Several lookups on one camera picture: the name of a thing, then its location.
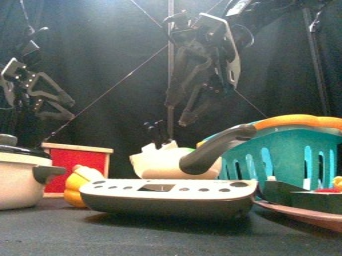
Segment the pot handle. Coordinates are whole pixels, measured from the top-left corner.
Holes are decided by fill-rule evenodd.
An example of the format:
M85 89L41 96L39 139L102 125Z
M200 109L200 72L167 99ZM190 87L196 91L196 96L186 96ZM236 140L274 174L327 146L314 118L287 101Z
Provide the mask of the pot handle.
M48 184L55 176L63 175L65 171L64 167L56 166L35 166L32 168L35 180L43 185Z

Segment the white pot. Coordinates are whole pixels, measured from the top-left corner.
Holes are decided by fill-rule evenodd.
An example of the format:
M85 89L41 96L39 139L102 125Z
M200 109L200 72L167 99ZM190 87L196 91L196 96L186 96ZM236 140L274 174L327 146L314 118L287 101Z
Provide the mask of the white pot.
M45 184L64 173L43 151L0 145L0 210L35 206Z

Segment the teal basket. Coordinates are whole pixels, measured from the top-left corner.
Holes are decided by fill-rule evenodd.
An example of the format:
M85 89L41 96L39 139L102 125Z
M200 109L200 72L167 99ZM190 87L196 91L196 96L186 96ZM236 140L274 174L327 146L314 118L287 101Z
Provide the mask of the teal basket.
M305 189L330 188L337 175L339 130L281 126L258 131L256 136L223 155L218 179L275 178Z

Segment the metal pole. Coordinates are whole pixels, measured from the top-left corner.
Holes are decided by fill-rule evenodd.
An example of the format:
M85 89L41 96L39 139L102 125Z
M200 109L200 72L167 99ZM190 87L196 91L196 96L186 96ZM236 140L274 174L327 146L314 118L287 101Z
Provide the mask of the metal pole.
M174 0L168 0L168 10L167 10L168 17L175 14L175 2ZM171 26L172 24L168 24L168 31L167 33L171 33ZM171 84L171 77L172 77L172 72L174 72L174 57L175 57L175 49L174 49L174 44L168 40L168 85ZM174 138L174 107L167 108L167 132L168 136L172 139Z
M326 82L323 77L322 61L321 61L319 50L318 50L317 31L311 27L313 21L314 21L311 16L313 15L311 15L310 9L305 7L303 19L305 19L305 26L306 26L306 32L309 37L309 45L310 45L313 65L314 65L314 71L315 71L318 93L321 97L323 115L330 116L331 111L330 111L329 97L327 97L327 91L326 91Z

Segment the green item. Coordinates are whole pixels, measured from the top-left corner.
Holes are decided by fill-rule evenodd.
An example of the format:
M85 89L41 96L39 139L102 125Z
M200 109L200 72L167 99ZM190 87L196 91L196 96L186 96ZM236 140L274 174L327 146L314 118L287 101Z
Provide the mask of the green item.
M342 193L291 192L293 207L342 214Z
M279 181L266 181L263 188L263 197L271 202L286 206L293 206L291 204L291 192L294 191L307 191L301 187Z

